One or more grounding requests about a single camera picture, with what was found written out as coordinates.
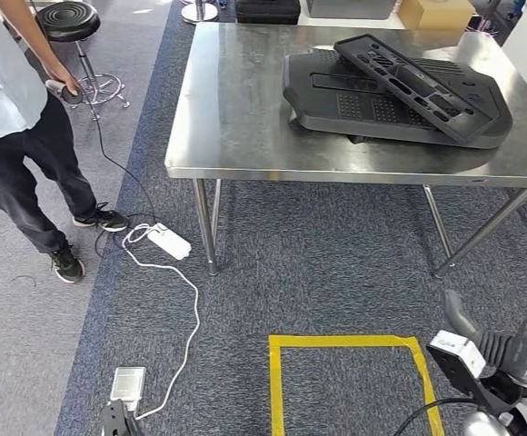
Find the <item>person's left hand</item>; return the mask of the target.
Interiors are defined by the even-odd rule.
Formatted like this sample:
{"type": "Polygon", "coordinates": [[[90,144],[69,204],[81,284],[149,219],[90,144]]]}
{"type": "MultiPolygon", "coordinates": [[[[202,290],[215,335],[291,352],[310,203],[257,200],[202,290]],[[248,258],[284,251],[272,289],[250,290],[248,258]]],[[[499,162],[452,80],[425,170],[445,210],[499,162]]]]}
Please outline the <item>person's left hand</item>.
{"type": "Polygon", "coordinates": [[[75,96],[79,94],[78,83],[63,64],[57,62],[48,66],[48,74],[52,79],[64,83],[70,94],[75,96]]]}

